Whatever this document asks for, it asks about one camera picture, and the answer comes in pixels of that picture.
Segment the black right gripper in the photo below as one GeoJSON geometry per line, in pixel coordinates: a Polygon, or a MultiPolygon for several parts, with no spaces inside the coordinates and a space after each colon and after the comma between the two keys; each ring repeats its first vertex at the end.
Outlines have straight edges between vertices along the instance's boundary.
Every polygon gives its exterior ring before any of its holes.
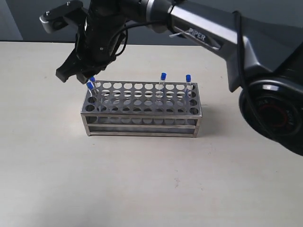
{"type": "Polygon", "coordinates": [[[75,51],[56,70],[56,76],[62,82],[76,76],[81,84],[86,84],[95,74],[109,64],[117,39],[111,38],[125,25],[126,17],[119,14],[100,16],[88,14],[80,28],[75,51]]]}

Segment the black silver Piper robot arm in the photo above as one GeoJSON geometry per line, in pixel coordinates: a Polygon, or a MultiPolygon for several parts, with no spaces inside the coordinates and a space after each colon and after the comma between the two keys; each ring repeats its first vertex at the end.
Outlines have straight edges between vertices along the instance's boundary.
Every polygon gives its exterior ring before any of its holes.
{"type": "Polygon", "coordinates": [[[226,61],[230,91],[242,89],[239,106],[259,134],[303,153],[303,30],[269,24],[188,0],[93,0],[85,10],[73,0],[54,9],[60,26],[78,27],[74,50],[56,71],[81,82],[104,70],[130,28],[170,31],[226,61]]]}

